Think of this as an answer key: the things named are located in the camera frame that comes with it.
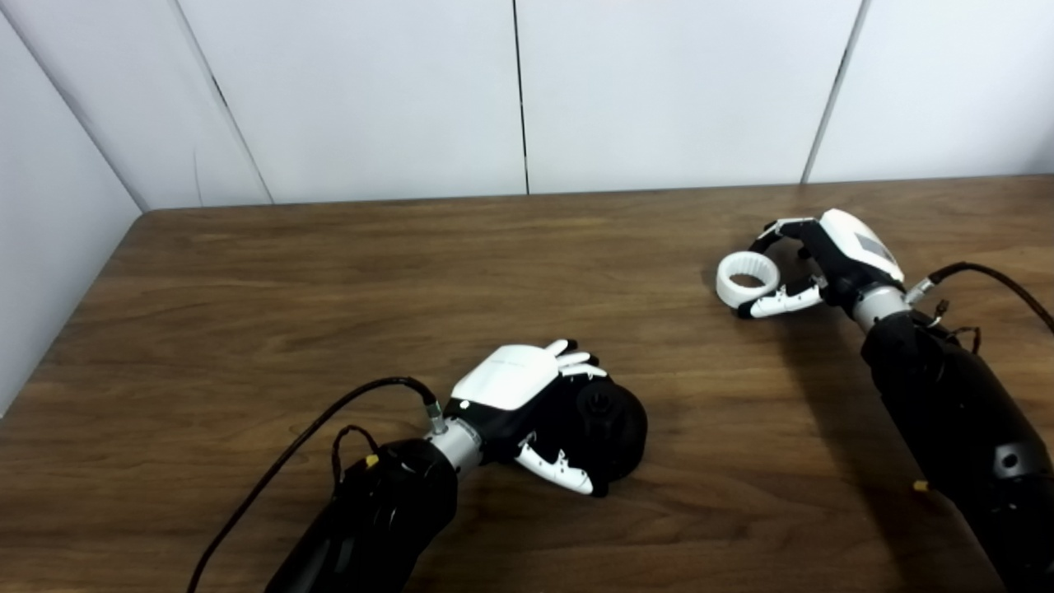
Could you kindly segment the white and black right hand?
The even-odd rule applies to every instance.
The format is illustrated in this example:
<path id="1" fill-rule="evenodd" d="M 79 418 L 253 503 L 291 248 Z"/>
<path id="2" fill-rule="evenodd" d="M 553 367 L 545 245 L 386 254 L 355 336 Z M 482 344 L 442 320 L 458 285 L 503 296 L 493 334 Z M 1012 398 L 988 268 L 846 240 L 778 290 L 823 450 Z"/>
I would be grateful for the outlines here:
<path id="1" fill-rule="evenodd" d="M 783 239 L 801 243 L 816 273 L 773 288 L 735 307 L 740 319 L 763 319 L 817 307 L 840 308 L 863 331 L 891 315 L 907 314 L 904 273 L 889 248 L 864 222 L 832 207 L 820 217 L 769 222 L 749 251 L 763 254 Z"/>

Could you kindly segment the white and black left hand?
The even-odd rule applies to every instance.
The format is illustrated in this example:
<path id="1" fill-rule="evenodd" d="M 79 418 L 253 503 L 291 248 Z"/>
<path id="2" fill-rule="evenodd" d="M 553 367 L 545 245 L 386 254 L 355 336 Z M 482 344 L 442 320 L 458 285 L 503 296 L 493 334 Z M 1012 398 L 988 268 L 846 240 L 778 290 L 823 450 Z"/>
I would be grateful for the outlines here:
<path id="1" fill-rule="evenodd" d="M 443 432 L 431 435 L 456 475 L 488 463 L 518 463 L 577 494 L 606 495 L 598 470 L 570 458 L 570 424 L 586 388 L 613 386 L 609 373 L 575 341 L 500 345 L 453 387 Z"/>

